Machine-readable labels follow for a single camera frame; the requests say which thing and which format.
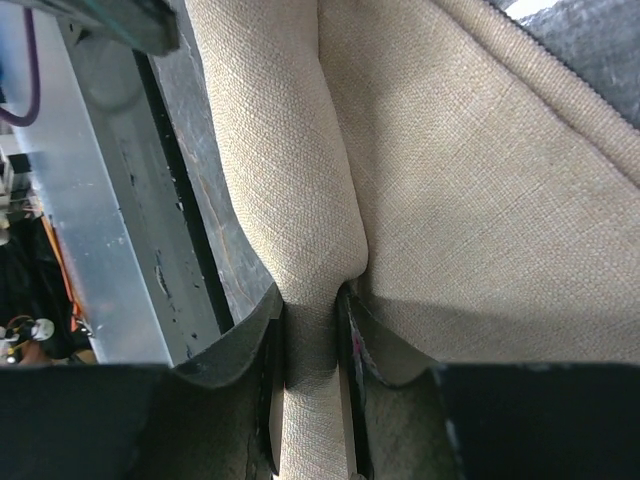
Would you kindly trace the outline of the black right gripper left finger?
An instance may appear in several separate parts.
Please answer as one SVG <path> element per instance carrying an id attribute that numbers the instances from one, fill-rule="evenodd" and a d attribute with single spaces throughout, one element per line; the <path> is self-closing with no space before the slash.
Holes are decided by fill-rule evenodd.
<path id="1" fill-rule="evenodd" d="M 191 457 L 204 455 L 204 477 L 272 479 L 279 475 L 284 397 L 284 319 L 275 285 L 251 313 L 210 347 L 179 365 Z"/>

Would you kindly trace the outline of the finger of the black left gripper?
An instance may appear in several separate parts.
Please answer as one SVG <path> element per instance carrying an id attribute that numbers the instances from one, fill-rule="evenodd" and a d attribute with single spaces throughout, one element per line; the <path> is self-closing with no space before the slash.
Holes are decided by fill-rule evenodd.
<path id="1" fill-rule="evenodd" d="M 162 0 L 17 0 L 100 33 L 149 55 L 167 55 L 180 46 L 177 14 Z"/>

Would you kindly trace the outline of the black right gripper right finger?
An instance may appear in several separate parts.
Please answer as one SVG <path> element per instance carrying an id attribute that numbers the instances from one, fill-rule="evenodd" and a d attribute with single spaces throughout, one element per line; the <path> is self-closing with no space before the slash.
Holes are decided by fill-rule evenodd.
<path id="1" fill-rule="evenodd" d="M 349 287 L 335 320 L 348 477 L 443 479 L 436 361 L 380 323 Z"/>

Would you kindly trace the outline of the beige cloth napkin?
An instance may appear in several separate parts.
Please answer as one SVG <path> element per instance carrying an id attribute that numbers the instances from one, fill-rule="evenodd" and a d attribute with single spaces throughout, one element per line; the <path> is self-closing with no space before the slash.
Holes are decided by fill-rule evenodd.
<path id="1" fill-rule="evenodd" d="M 190 1 L 287 307 L 280 475 L 347 475 L 333 306 L 442 362 L 639 359 L 639 133 L 484 1 Z"/>

